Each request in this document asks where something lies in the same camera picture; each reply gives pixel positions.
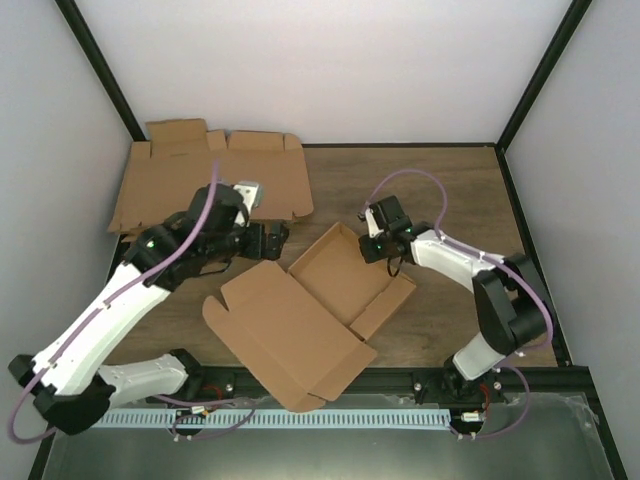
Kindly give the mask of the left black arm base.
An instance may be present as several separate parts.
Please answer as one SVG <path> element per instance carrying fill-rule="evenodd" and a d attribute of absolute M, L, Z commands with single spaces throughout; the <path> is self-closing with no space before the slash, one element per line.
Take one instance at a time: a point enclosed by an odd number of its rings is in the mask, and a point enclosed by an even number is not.
<path fill-rule="evenodd" d="M 231 399 L 235 391 L 235 373 L 227 367 L 202 367 L 173 394 L 148 398 L 149 402 L 165 402 L 178 406 L 192 406 Z"/>

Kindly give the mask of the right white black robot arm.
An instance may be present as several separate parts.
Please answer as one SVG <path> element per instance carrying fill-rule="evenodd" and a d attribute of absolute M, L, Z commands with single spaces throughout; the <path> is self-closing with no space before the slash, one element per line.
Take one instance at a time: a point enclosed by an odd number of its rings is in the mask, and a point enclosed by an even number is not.
<path fill-rule="evenodd" d="M 553 339 L 554 310 L 536 267 L 523 254 L 480 251 L 447 236 L 437 225 L 414 223 L 395 196 L 364 207 L 359 238 L 366 263 L 397 260 L 435 271 L 471 292 L 479 332 L 444 366 L 447 396 L 458 403 L 480 390 L 480 378 L 534 340 Z"/>

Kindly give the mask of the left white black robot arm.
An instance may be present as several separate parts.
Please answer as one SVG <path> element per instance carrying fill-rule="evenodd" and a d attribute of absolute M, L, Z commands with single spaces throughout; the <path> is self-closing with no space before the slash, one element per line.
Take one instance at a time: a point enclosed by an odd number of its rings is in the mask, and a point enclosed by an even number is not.
<path fill-rule="evenodd" d="M 10 362 L 11 375 L 48 424 L 77 435 L 133 401 L 162 396 L 181 405 L 203 395 L 203 368 L 184 349 L 126 365 L 105 360 L 144 316 L 186 280 L 202 276 L 207 264 L 280 257 L 288 228 L 278 223 L 267 230 L 250 219 L 262 197 L 262 186 L 250 181 L 198 189 L 187 210 L 138 235 L 103 290 L 57 340 Z"/>

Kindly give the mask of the brown cardboard box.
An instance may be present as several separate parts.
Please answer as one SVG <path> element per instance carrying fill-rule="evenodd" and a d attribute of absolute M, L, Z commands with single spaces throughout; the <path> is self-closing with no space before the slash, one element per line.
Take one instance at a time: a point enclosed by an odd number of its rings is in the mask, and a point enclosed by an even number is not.
<path fill-rule="evenodd" d="M 288 269 L 262 261 L 204 301 L 208 327 L 282 407 L 336 400 L 376 358 L 370 339 L 416 288 L 366 263 L 357 235 L 329 228 Z"/>

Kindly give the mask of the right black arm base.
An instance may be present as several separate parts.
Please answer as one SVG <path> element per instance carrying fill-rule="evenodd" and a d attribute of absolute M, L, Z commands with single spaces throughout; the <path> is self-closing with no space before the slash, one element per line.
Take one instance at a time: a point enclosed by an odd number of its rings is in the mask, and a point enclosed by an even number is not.
<path fill-rule="evenodd" d="M 482 407 L 503 403 L 504 395 L 494 388 L 494 374 L 483 374 L 476 380 L 465 380 L 455 367 L 446 363 L 439 368 L 419 368 L 411 373 L 415 401 L 439 404 L 447 408 Z"/>

